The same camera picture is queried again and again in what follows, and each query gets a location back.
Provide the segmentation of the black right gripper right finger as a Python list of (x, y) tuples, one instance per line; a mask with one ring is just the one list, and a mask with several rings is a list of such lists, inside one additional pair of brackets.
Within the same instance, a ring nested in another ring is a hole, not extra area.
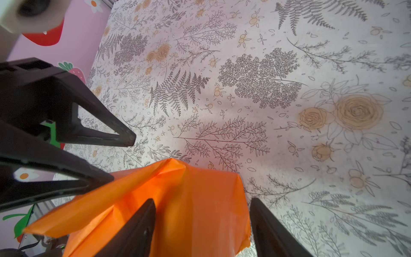
[(250, 220), (258, 257), (311, 256), (258, 198), (250, 202)]

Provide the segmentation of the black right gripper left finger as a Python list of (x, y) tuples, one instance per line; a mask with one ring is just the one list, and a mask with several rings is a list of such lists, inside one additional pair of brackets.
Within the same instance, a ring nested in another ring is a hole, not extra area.
[(148, 199), (96, 256), (148, 257), (155, 222), (155, 202), (153, 199)]

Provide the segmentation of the yellow orange wrapping paper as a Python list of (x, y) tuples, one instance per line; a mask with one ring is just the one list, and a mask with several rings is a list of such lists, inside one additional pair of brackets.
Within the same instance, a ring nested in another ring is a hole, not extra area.
[(234, 257), (250, 246), (250, 217), (239, 174), (173, 158), (118, 171), (114, 180), (45, 216), (50, 236), (68, 236), (66, 257), (92, 257), (148, 200), (156, 206), (152, 257)]

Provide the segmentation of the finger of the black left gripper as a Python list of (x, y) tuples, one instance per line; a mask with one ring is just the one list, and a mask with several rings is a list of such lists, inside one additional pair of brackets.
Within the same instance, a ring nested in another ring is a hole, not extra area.
[(61, 149), (53, 124), (27, 133), (1, 122), (1, 211), (88, 193), (114, 180)]
[[(84, 127), (80, 107), (114, 133)], [(62, 143), (130, 147), (136, 141), (136, 134), (76, 75), (38, 58), (1, 63), (1, 121), (28, 131), (47, 120), (55, 122)]]

